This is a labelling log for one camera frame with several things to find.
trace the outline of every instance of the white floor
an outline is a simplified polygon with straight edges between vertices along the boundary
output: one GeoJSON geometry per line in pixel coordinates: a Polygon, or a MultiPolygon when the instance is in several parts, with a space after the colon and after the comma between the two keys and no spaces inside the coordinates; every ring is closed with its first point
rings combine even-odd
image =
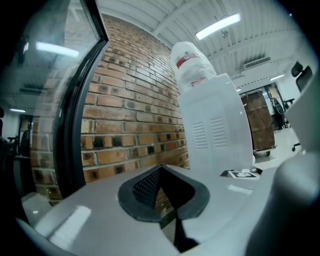
{"type": "Polygon", "coordinates": [[[292,128],[277,130],[274,132],[276,149],[270,151],[270,155],[266,153],[255,154],[256,167],[266,170],[268,168],[278,167],[283,161],[293,157],[301,150],[301,146],[297,146],[295,152],[292,151],[294,144],[299,140],[292,128]]]}

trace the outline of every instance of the fluorescent light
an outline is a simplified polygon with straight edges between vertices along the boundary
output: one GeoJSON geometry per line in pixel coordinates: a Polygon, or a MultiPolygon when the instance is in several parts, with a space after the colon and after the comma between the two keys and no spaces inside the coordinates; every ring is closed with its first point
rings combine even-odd
{"type": "Polygon", "coordinates": [[[20,113],[25,113],[26,111],[23,109],[16,109],[16,108],[10,108],[11,111],[13,112],[20,112],[20,113]]]}
{"type": "Polygon", "coordinates": [[[241,20],[240,14],[234,14],[232,16],[229,16],[227,18],[224,18],[222,20],[219,20],[218,22],[206,27],[205,29],[201,30],[200,32],[196,33],[196,37],[201,40],[205,38],[206,36],[212,34],[213,32],[216,32],[224,27],[227,27],[233,23],[239,22],[241,20]]]}
{"type": "Polygon", "coordinates": [[[77,50],[72,50],[70,48],[66,48],[63,46],[46,43],[46,42],[36,42],[35,48],[39,51],[50,52],[54,54],[61,54],[73,58],[77,58],[79,56],[79,52],[77,50]]]}
{"type": "Polygon", "coordinates": [[[270,78],[270,81],[275,80],[275,79],[278,79],[278,78],[282,78],[284,75],[285,75],[285,74],[281,74],[281,75],[278,75],[278,76],[276,76],[276,77],[272,77],[272,78],[270,78]]]}

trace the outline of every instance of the plastic water bottle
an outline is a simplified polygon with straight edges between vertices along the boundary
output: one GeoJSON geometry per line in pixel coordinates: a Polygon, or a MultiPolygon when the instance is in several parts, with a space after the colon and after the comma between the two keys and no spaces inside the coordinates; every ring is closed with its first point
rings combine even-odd
{"type": "Polygon", "coordinates": [[[191,42],[177,42],[173,46],[171,63],[181,94],[217,76],[207,57],[191,42]]]}

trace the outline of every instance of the black door frame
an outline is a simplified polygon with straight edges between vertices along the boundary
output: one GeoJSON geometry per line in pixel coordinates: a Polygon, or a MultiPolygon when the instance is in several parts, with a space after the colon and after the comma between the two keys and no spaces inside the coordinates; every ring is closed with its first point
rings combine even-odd
{"type": "Polygon", "coordinates": [[[100,38],[85,56],[70,80],[55,118],[53,130],[54,168],[63,198],[86,185],[80,144],[82,116],[94,70],[110,43],[97,3],[92,0],[82,0],[81,3],[100,38]]]}

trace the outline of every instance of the air conditioning unit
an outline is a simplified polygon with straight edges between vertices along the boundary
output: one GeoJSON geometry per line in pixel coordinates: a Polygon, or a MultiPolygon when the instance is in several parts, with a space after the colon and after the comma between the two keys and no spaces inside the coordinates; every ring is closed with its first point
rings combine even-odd
{"type": "Polygon", "coordinates": [[[270,57],[259,58],[259,59],[256,59],[254,61],[251,61],[251,62],[243,64],[243,70],[248,70],[248,69],[251,69],[253,67],[269,63],[270,61],[271,61],[270,57]]]}

